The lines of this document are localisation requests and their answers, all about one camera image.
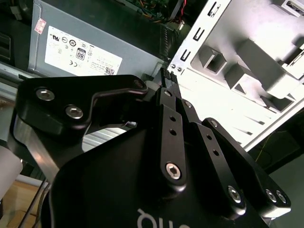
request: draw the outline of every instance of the power supply label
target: power supply label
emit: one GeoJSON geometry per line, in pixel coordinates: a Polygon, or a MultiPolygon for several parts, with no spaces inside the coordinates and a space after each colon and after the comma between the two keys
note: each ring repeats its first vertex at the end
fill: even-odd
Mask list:
{"type": "Polygon", "coordinates": [[[122,58],[52,26],[45,63],[76,76],[116,75],[122,58]]]}

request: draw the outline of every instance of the black cable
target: black cable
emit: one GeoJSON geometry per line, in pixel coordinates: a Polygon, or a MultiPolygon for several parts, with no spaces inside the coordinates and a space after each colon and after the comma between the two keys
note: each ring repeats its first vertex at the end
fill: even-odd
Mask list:
{"type": "Polygon", "coordinates": [[[48,193],[50,185],[51,185],[50,182],[47,183],[47,186],[43,189],[43,191],[41,193],[38,208],[37,208],[35,224],[32,226],[32,228],[38,227],[38,224],[39,224],[39,221],[40,221],[40,212],[41,212],[41,209],[42,209],[42,203],[43,203],[43,200],[44,200],[46,194],[48,193]]]}
{"type": "Polygon", "coordinates": [[[22,220],[21,220],[21,222],[20,222],[18,228],[23,228],[24,223],[25,223],[25,221],[27,220],[28,216],[30,215],[31,211],[33,210],[33,207],[34,207],[34,205],[35,205],[35,203],[36,203],[36,200],[37,200],[38,196],[40,195],[40,193],[41,193],[41,191],[42,191],[42,189],[43,189],[43,186],[44,186],[44,184],[46,183],[46,181],[47,181],[47,179],[44,179],[44,180],[42,181],[41,185],[39,186],[39,188],[38,188],[38,190],[37,190],[37,192],[36,192],[36,194],[35,194],[33,200],[31,201],[31,203],[30,203],[30,205],[29,205],[29,207],[28,207],[28,210],[25,212],[25,215],[23,216],[23,218],[22,218],[22,220]]]}

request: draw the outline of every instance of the wire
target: wire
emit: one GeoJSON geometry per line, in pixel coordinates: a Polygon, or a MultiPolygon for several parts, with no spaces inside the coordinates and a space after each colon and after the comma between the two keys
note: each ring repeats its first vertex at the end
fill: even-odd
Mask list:
{"type": "MultiPolygon", "coordinates": [[[[301,110],[301,111],[297,112],[297,113],[295,114],[295,116],[296,116],[296,115],[299,115],[299,114],[302,113],[302,112],[304,112],[304,110],[301,110]]],[[[284,132],[287,132],[287,131],[272,132],[272,133],[267,137],[265,143],[264,143],[263,146],[262,146],[262,149],[261,149],[260,153],[258,154],[258,156],[257,156],[257,158],[256,158],[256,162],[257,162],[257,160],[260,158],[260,156],[261,156],[261,154],[262,154],[262,152],[263,152],[264,147],[266,146],[268,140],[269,140],[270,137],[273,135],[273,133],[284,133],[284,132]]]]}
{"type": "Polygon", "coordinates": [[[42,191],[43,186],[44,186],[44,184],[46,183],[46,181],[47,181],[47,179],[44,179],[44,180],[42,181],[41,185],[39,186],[39,188],[38,188],[38,190],[37,190],[37,192],[36,192],[36,194],[35,194],[33,200],[31,201],[31,203],[30,203],[30,205],[29,205],[27,211],[25,212],[25,215],[23,216],[23,218],[22,218],[22,220],[21,220],[21,222],[20,222],[18,228],[23,228],[23,227],[24,227],[24,223],[25,223],[25,221],[27,220],[28,216],[30,215],[30,213],[31,213],[31,211],[32,211],[32,209],[33,209],[33,207],[34,207],[34,205],[35,205],[35,203],[36,203],[36,200],[37,200],[37,198],[38,198],[40,192],[42,191]]]}
{"type": "Polygon", "coordinates": [[[37,208],[35,224],[32,226],[32,228],[38,227],[38,224],[39,224],[39,221],[40,221],[40,213],[41,213],[41,209],[42,209],[42,203],[43,203],[43,200],[44,200],[46,194],[48,193],[48,191],[50,189],[50,185],[51,185],[50,182],[47,183],[47,186],[43,189],[43,191],[41,193],[38,208],[37,208]]]}
{"type": "Polygon", "coordinates": [[[267,144],[268,140],[269,140],[269,139],[270,139],[270,137],[273,135],[273,133],[283,133],[283,132],[287,132],[287,131],[272,132],[270,135],[268,135],[268,137],[267,137],[266,141],[264,142],[264,144],[263,144],[263,146],[262,146],[262,149],[261,149],[260,153],[258,154],[258,156],[257,156],[257,158],[256,158],[256,162],[257,162],[257,160],[259,159],[259,157],[261,156],[261,154],[262,154],[262,152],[263,152],[264,147],[266,146],[266,144],[267,144]]]}
{"type": "Polygon", "coordinates": [[[186,5],[187,5],[187,0],[184,0],[184,3],[182,5],[181,11],[180,11],[180,21],[181,21],[181,17],[184,15],[184,10],[185,10],[186,5]]]}

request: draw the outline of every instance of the wooden surface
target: wooden surface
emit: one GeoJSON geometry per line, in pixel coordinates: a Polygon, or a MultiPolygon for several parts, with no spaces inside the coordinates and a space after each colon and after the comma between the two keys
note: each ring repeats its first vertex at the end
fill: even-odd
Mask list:
{"type": "MultiPolygon", "coordinates": [[[[24,217],[25,212],[22,210],[18,210],[15,213],[14,218],[9,222],[9,224],[6,226],[7,228],[18,228],[22,218],[24,217]]],[[[32,228],[35,224],[36,217],[33,215],[29,215],[28,219],[24,223],[23,228],[32,228]]]]}
{"type": "MultiPolygon", "coordinates": [[[[3,198],[4,215],[0,220],[0,228],[18,227],[25,211],[28,209],[33,200],[38,187],[15,181],[3,198]]],[[[31,212],[32,216],[27,220],[27,224],[31,228],[34,224],[35,215],[39,203],[38,197],[36,204],[31,212]]]]}

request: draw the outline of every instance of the circuit board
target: circuit board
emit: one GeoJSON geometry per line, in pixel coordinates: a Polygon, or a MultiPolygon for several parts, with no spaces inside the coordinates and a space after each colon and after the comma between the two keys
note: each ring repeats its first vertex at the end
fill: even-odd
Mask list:
{"type": "Polygon", "coordinates": [[[170,0],[127,0],[129,3],[138,7],[137,12],[147,17],[152,22],[167,23],[171,15],[170,0]]]}

